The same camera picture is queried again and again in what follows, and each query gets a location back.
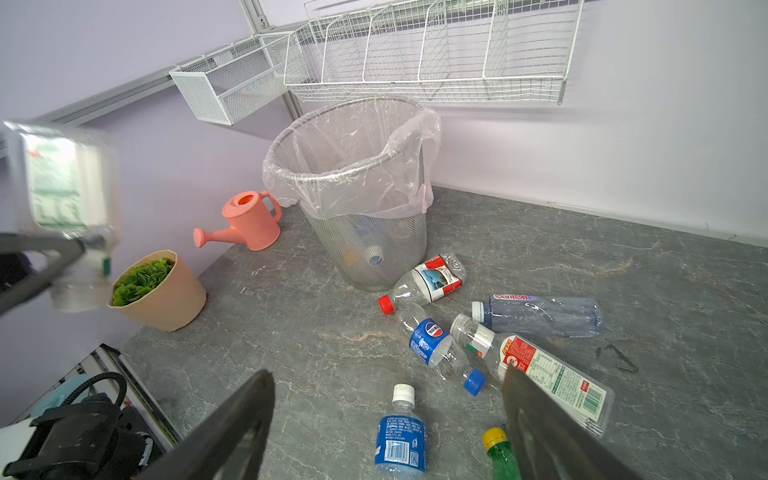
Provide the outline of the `square clear green-band bottle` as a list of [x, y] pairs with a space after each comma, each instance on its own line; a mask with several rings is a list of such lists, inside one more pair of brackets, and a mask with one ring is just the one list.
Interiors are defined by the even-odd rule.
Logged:
[[20, 239], [47, 260], [54, 308], [80, 313], [111, 296], [112, 253], [120, 240], [118, 161], [105, 133], [6, 121]]

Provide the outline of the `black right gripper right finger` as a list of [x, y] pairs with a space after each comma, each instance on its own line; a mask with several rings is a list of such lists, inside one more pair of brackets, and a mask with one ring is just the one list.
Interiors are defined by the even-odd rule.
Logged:
[[509, 438], [523, 479], [638, 479], [523, 372], [502, 383]]

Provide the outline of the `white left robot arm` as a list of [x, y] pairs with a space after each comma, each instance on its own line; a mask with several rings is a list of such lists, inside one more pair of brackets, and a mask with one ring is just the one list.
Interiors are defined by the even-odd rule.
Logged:
[[[107, 245], [102, 235], [79, 238], [1, 235], [1, 256], [25, 273], [1, 287], [1, 311], [44, 292], [90, 249]], [[31, 419], [19, 457], [6, 463], [9, 479], [133, 479], [150, 463], [153, 437], [123, 417], [128, 381], [118, 372], [92, 376], [57, 407]]]

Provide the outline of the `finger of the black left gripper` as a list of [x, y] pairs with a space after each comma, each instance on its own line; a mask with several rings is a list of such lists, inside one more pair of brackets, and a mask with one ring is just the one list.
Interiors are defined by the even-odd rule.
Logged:
[[[81, 238], [1, 234], [1, 314], [34, 299], [85, 254]], [[32, 266], [27, 253], [54, 253], [42, 270]]]

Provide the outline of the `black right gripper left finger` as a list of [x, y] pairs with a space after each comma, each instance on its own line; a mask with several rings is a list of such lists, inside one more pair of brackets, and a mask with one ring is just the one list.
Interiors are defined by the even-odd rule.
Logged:
[[257, 479], [276, 402], [275, 381], [257, 371], [140, 479]]

